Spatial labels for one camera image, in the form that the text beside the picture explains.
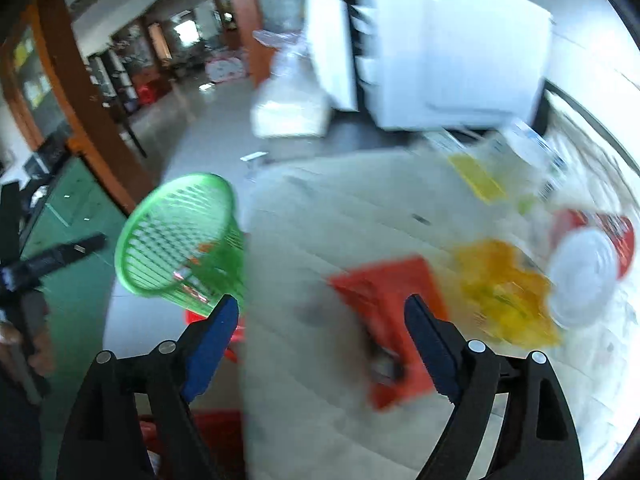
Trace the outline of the red wrapper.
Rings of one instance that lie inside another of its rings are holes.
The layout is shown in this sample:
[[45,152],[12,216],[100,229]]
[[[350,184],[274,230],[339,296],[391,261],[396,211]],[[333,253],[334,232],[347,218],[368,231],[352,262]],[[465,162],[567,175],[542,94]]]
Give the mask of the red wrapper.
[[430,393],[434,384],[405,323],[405,302],[418,295],[435,318],[449,316],[434,274],[421,256],[379,261],[328,278],[369,339],[370,361],[384,361],[372,373],[369,400],[378,411]]

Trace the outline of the yellow plastic wrapper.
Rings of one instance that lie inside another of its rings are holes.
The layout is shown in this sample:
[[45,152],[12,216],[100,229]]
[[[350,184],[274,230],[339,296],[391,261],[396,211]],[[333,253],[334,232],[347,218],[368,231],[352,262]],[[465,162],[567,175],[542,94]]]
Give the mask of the yellow plastic wrapper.
[[551,282],[516,246],[480,240],[456,248],[454,263],[462,302],[489,338],[525,349],[560,342],[547,309]]

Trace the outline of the clear bottle yellow label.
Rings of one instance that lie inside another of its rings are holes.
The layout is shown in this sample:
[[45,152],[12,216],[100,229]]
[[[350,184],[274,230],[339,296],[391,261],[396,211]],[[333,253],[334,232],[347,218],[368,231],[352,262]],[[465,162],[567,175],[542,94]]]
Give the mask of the clear bottle yellow label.
[[483,202],[506,200],[522,216],[548,203],[567,176],[565,160],[521,119],[484,136],[439,128],[423,137]]

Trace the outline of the green lower drawer cabinet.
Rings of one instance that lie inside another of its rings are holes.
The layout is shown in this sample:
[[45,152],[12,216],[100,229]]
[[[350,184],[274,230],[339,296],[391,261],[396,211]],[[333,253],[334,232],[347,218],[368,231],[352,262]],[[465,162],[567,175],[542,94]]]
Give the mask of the green lower drawer cabinet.
[[40,278],[53,344],[50,392],[40,408],[41,477],[56,475],[64,429],[92,360],[102,349],[115,279],[114,251],[126,217],[79,158],[53,180],[26,228],[22,257],[56,252],[54,270]]

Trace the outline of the green plastic waste basket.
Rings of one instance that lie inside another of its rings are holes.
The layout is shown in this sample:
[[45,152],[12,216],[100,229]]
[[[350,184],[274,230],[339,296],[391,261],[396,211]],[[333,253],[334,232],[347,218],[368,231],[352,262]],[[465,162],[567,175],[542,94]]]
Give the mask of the green plastic waste basket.
[[122,228],[115,270],[128,292],[199,315],[226,295],[244,304],[244,233],[231,184],[197,172],[159,186]]

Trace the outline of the clear plastic round lid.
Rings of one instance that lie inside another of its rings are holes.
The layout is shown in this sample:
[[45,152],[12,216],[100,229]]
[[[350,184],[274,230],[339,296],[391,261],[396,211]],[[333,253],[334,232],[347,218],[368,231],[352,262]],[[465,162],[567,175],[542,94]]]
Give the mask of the clear plastic round lid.
[[617,287],[618,258],[612,240],[597,228],[571,230],[547,266],[552,320],[564,328],[584,328],[604,313]]

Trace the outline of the white quilted mat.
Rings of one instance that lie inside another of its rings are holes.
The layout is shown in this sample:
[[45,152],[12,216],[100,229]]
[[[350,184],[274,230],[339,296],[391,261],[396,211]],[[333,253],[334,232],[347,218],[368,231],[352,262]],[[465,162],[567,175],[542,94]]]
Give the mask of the white quilted mat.
[[634,479],[639,173],[558,105],[257,178],[252,479]]

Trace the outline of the red printed paper cup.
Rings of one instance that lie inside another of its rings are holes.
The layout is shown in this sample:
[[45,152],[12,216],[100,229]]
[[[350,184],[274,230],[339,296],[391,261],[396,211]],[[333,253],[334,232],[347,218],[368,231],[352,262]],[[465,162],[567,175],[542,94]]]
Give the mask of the red printed paper cup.
[[585,209],[561,209],[553,215],[551,248],[554,249],[570,232],[593,228],[602,231],[612,242],[618,261],[618,279],[629,272],[636,252],[636,233],[631,220],[623,214],[607,214]]

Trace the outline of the polka dot play tent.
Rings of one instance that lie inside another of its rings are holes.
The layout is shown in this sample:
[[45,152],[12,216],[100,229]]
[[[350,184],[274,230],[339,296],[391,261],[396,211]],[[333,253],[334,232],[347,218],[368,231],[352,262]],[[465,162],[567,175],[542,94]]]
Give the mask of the polka dot play tent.
[[222,84],[247,77],[245,51],[243,49],[216,51],[205,63],[205,73],[213,84]]

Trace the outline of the clear bag of rice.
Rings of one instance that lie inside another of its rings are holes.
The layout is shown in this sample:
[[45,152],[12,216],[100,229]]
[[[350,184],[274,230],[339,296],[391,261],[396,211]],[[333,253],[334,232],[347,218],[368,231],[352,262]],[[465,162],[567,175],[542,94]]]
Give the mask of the clear bag of rice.
[[276,50],[270,75],[257,88],[250,124],[258,139],[321,138],[332,112],[320,87],[302,32],[256,30],[254,39]]

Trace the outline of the white microwave oven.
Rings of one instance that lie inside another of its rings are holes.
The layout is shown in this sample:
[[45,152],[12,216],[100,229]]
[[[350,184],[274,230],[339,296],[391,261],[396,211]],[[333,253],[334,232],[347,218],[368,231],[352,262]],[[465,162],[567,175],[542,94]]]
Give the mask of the white microwave oven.
[[305,0],[305,36],[334,108],[378,128],[531,122],[552,16],[528,0]]

